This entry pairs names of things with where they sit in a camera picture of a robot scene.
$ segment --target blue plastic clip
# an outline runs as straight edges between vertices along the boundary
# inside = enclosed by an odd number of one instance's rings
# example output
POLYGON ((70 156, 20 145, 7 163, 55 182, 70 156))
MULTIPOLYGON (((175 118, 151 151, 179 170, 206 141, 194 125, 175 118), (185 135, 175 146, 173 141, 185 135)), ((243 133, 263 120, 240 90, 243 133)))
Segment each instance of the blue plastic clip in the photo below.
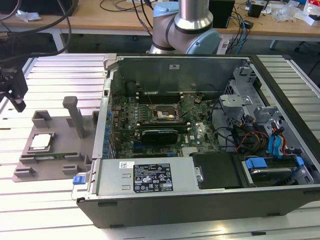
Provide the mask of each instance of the blue plastic clip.
POLYGON ((248 169, 262 169, 267 168, 268 165, 263 157, 251 157, 245 161, 248 169))
POLYGON ((300 156, 297 156, 295 160, 299 164, 299 167, 301 167, 305 164, 305 162, 303 161, 303 159, 300 156))
POLYGON ((282 139, 281 137, 276 137, 274 149, 273 149, 273 156, 278 157, 279 159, 282 158, 282 155, 280 155, 280 145, 281 145, 282 139))
POLYGON ((74 176, 72 183, 73 183, 73 185, 86 184, 86 177, 85 176, 74 176))

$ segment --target floor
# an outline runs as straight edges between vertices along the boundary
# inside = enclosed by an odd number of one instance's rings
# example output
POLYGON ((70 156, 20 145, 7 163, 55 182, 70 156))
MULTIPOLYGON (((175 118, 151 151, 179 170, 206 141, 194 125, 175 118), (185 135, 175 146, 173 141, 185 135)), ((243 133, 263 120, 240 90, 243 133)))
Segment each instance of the floor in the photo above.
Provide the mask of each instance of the floor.
MULTIPOLYGON (((251 40, 244 44, 241 54, 260 55, 290 55, 294 61, 307 74, 320 59, 320 44, 308 42, 300 47, 299 52, 295 48, 300 42, 279 41, 274 50, 269 49, 269 40, 251 40)), ((130 35, 81 35, 73 34, 69 53, 145 53, 152 44, 149 36, 130 35)), ((45 53, 55 50, 55 44, 49 34, 38 33, 19 38, 0 41, 0 58, 5 58, 21 53, 45 53)), ((310 75, 311 79, 320 84, 320 65, 310 75)))

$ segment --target white sticker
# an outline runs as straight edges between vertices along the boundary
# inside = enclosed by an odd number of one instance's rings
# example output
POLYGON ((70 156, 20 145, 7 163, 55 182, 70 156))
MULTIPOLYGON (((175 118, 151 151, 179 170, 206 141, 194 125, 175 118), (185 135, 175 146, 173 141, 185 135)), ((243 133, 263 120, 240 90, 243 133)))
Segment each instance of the white sticker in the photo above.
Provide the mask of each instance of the white sticker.
POLYGON ((134 161, 120 161, 119 168, 120 169, 133 169, 135 165, 134 161))
POLYGON ((170 70, 179 70, 180 65, 179 64, 170 64, 169 69, 170 70))

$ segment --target electronic device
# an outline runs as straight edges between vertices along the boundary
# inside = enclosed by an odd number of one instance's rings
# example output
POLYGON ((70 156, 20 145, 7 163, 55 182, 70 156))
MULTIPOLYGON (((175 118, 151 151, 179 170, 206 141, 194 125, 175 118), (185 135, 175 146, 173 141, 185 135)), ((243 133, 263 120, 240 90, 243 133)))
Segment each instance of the electronic device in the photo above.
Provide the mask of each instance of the electronic device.
POLYGON ((263 63, 106 54, 91 170, 72 191, 93 224, 282 216, 319 199, 320 143, 263 63))
POLYGON ((261 11, 264 9, 265 4, 263 2, 257 1, 256 3, 251 3, 248 10, 248 17, 259 18, 261 11))
POLYGON ((235 0, 210 0, 209 11, 213 14, 214 29, 226 29, 235 5, 235 0))
POLYGON ((213 22, 209 0, 158 3, 153 11, 152 46, 149 53, 211 54, 220 43, 213 22))
MULTIPOLYGON (((0 0, 0 13, 9 14, 17 5, 18 0, 0 0)), ((74 10, 77 8, 78 0, 74 0, 74 10)), ((66 11, 72 6, 72 0, 61 0, 66 11)), ((63 12, 57 0, 22 0, 20 10, 28 13, 39 13, 40 15, 58 15, 63 16, 63 12)))

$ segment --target black speaker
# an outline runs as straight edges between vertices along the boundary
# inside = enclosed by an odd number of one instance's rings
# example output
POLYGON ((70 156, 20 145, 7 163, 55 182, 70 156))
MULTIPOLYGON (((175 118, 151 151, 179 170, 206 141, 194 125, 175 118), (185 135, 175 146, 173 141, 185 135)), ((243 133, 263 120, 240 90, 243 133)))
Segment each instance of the black speaker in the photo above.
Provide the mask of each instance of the black speaker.
MULTIPOLYGON (((78 0, 61 0, 65 11, 71 8, 72 1, 74 1, 74 7, 69 16, 71 16, 76 9, 78 0)), ((0 13, 11 13, 17 5, 17 2, 18 0, 0 0, 0 13)), ((39 13, 40 15, 64 15, 57 0, 22 0, 19 9, 28 13, 39 13)))
POLYGON ((229 24, 235 0, 210 0, 209 11, 213 14, 213 28, 226 29, 229 24))

